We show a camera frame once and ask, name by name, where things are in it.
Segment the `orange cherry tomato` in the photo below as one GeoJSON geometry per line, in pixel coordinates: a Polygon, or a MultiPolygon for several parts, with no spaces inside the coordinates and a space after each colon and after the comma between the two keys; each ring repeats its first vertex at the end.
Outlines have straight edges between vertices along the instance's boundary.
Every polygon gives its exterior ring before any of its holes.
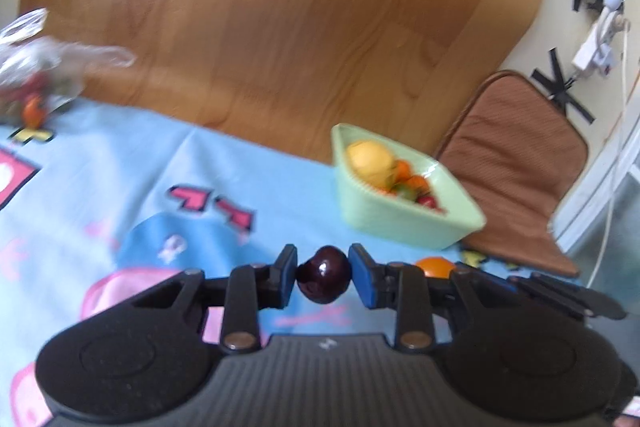
{"type": "Polygon", "coordinates": [[[456,269],[454,262],[444,257],[427,257],[418,260],[415,264],[426,277],[431,279],[448,280],[450,274],[456,269]]]}

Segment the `red cherry tomato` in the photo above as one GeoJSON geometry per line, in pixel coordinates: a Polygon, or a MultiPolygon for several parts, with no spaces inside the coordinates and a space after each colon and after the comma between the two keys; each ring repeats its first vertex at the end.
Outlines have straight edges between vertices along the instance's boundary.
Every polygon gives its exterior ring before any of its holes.
{"type": "Polygon", "coordinates": [[[439,208],[439,202],[437,200],[437,198],[433,195],[430,194],[424,194],[418,197],[418,199],[416,200],[416,202],[426,208],[430,208],[430,209],[438,209],[439,208]]]}

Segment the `large yellow citrus fruit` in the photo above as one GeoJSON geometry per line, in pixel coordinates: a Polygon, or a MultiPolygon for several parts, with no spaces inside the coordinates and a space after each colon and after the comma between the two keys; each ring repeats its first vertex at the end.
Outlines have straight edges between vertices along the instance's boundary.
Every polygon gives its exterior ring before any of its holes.
{"type": "Polygon", "coordinates": [[[388,190],[395,180],[396,157],[376,141],[357,141],[346,148],[347,160],[358,178],[381,190],[388,190]]]}

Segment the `green cherry tomato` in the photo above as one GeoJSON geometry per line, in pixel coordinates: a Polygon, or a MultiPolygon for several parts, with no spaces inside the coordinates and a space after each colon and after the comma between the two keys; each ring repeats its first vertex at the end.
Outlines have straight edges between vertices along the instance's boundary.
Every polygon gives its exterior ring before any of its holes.
{"type": "Polygon", "coordinates": [[[418,192],[409,184],[398,183],[393,187],[392,192],[399,198],[415,202],[418,198],[418,192]]]}

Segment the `small orange mandarin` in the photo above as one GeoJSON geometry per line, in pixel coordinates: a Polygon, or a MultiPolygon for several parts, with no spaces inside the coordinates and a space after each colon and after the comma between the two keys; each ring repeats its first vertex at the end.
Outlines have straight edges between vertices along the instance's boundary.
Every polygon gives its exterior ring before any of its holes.
{"type": "Polygon", "coordinates": [[[418,174],[409,176],[405,184],[407,184],[418,197],[431,193],[431,184],[424,176],[419,176],[418,174]]]}

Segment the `light green plastic basket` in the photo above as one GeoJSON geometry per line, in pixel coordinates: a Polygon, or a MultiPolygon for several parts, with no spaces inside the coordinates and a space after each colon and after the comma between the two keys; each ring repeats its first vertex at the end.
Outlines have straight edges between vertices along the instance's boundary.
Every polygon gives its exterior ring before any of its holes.
{"type": "Polygon", "coordinates": [[[337,124],[331,130],[334,172],[343,219],[354,229],[383,239],[439,251],[484,229],[487,219],[462,184],[440,162],[386,136],[337,124]],[[374,141],[425,176],[439,203],[438,211],[384,195],[357,178],[348,165],[347,147],[374,141]]]}

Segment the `small orange in basket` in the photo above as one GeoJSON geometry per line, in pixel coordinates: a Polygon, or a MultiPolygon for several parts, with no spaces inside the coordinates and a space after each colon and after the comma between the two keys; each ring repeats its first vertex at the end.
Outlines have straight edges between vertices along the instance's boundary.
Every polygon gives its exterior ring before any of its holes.
{"type": "Polygon", "coordinates": [[[412,176],[412,167],[405,159],[395,162],[395,183],[405,182],[412,176]]]}

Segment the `brown seat cushion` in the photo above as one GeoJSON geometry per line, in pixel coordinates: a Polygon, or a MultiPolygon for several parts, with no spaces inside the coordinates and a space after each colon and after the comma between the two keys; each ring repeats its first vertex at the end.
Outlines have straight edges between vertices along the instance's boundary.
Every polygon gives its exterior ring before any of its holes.
{"type": "Polygon", "coordinates": [[[435,152],[472,196],[486,225],[463,239],[491,258],[577,277],[550,232],[560,202],[584,170],[588,145],[524,76],[489,76],[435,152]]]}

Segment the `cartoon pig blue blanket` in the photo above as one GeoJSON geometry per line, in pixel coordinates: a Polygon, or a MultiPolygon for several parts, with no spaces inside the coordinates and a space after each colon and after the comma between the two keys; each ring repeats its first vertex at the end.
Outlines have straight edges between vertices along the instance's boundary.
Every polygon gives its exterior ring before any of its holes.
{"type": "Polygon", "coordinates": [[[330,166],[131,107],[78,100],[25,142],[1,130],[1,421],[49,416],[34,377],[54,335],[166,277],[224,277],[292,244],[423,248],[351,228],[330,166]]]}

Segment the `black tape cross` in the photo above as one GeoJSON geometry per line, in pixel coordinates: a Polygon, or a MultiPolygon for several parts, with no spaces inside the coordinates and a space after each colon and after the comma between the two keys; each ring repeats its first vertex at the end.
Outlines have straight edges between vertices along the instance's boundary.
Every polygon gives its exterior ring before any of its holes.
{"type": "Polygon", "coordinates": [[[567,117],[567,109],[571,108],[582,117],[587,124],[593,124],[596,118],[570,93],[570,88],[574,86],[577,75],[572,74],[570,77],[565,78],[562,64],[558,57],[558,51],[555,48],[550,49],[548,55],[551,65],[551,76],[547,76],[544,72],[541,72],[539,68],[535,68],[530,74],[530,79],[546,92],[547,100],[564,117],[567,117]]]}

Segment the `wood pattern vinyl sheet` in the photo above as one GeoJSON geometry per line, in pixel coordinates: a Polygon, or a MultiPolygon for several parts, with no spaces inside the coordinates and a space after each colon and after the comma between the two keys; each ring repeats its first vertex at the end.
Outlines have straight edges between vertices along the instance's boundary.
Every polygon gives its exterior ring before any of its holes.
{"type": "Polygon", "coordinates": [[[22,0],[63,40],[124,46],[86,93],[330,158],[348,122],[433,152],[541,0],[22,0]]]}

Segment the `orange fruit in bag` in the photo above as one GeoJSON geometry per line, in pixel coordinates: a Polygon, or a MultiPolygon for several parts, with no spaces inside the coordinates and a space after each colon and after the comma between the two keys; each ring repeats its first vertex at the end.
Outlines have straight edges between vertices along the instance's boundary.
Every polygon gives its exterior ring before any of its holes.
{"type": "Polygon", "coordinates": [[[26,98],[23,110],[23,124],[28,129],[40,129],[48,116],[46,100],[38,94],[26,98]]]}

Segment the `white power strip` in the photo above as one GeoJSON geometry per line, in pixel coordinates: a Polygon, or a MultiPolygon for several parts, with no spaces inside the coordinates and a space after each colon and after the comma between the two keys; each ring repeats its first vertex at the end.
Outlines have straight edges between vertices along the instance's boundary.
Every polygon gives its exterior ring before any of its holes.
{"type": "Polygon", "coordinates": [[[613,11],[605,6],[573,57],[572,65],[576,74],[590,76],[597,72],[606,77],[615,64],[613,38],[623,32],[625,26],[626,18],[620,11],[613,11]]]}

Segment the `clear plastic fruit bag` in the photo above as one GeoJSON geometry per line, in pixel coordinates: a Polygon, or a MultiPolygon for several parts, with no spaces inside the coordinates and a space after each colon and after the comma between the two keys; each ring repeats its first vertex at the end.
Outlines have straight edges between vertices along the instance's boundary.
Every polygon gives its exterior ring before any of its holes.
{"type": "Polygon", "coordinates": [[[136,61],[131,51],[120,46],[89,46],[43,37],[40,31],[48,15],[46,9],[36,9],[1,29],[2,124],[26,128],[23,105],[34,94],[46,100],[48,119],[81,95],[88,67],[126,68],[136,61]]]}

